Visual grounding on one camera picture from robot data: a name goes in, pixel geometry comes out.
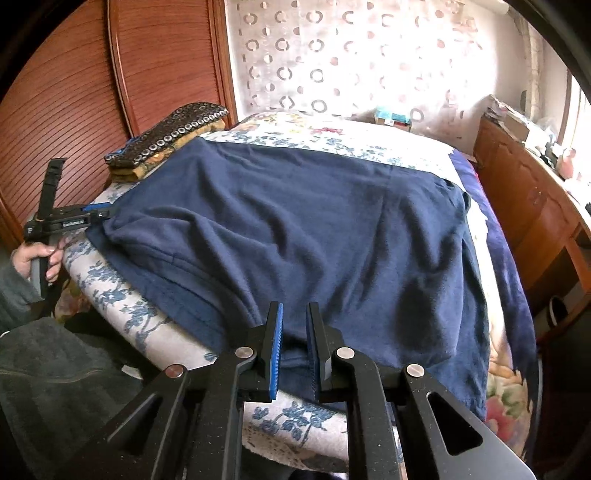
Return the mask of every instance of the wooden desk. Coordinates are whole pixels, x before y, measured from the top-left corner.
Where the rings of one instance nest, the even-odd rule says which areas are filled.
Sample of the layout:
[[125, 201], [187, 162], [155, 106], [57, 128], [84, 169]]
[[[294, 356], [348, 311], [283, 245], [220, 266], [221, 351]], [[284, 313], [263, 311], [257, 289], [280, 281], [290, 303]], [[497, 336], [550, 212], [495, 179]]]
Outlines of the wooden desk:
[[576, 320], [591, 300], [591, 216], [551, 168], [484, 117], [474, 156], [532, 314], [548, 305], [552, 295], [580, 290], [567, 319], [537, 339], [546, 342]]

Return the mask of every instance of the white patterned curtain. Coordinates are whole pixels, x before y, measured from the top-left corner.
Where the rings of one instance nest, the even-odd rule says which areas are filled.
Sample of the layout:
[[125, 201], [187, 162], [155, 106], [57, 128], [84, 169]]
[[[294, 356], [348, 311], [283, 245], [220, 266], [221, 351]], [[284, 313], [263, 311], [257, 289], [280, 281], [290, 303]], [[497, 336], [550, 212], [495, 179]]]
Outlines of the white patterned curtain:
[[543, 103], [540, 82], [542, 68], [544, 67], [544, 39], [514, 8], [509, 9], [509, 14], [515, 20], [515, 25], [523, 40], [525, 61], [527, 63], [528, 84], [525, 91], [524, 115], [537, 122], [541, 116]]
[[264, 109], [411, 115], [413, 131], [461, 138], [496, 65], [453, 0], [228, 0], [247, 114]]

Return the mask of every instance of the navy blue fleece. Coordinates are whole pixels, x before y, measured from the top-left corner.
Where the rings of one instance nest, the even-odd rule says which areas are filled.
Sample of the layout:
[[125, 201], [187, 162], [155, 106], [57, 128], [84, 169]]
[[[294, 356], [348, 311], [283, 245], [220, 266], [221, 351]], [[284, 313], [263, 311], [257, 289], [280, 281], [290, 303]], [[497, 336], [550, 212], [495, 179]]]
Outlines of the navy blue fleece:
[[311, 398], [305, 307], [380, 364], [426, 367], [481, 418], [489, 340], [469, 197], [430, 173], [196, 138], [89, 239], [205, 345], [284, 303], [280, 388]]

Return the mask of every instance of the wooden door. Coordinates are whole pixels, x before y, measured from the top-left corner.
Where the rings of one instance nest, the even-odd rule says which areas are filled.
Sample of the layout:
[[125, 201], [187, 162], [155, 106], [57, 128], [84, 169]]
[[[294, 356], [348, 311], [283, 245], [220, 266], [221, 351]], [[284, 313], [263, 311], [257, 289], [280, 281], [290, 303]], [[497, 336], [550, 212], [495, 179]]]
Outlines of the wooden door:
[[540, 197], [542, 208], [538, 218], [530, 225], [518, 248], [513, 250], [521, 284], [526, 291], [544, 274], [576, 228], [576, 222], [569, 219], [560, 202], [547, 192], [542, 192]]
[[493, 128], [496, 127], [488, 120], [484, 118], [480, 120], [480, 129], [473, 150], [480, 169], [486, 168], [496, 154], [498, 141], [495, 138]]
[[512, 181], [514, 203], [509, 206], [507, 218], [501, 226], [511, 251], [515, 252], [540, 216], [546, 197], [533, 165], [534, 160], [524, 157], [522, 152], [512, 155], [512, 158], [515, 163], [515, 178]]

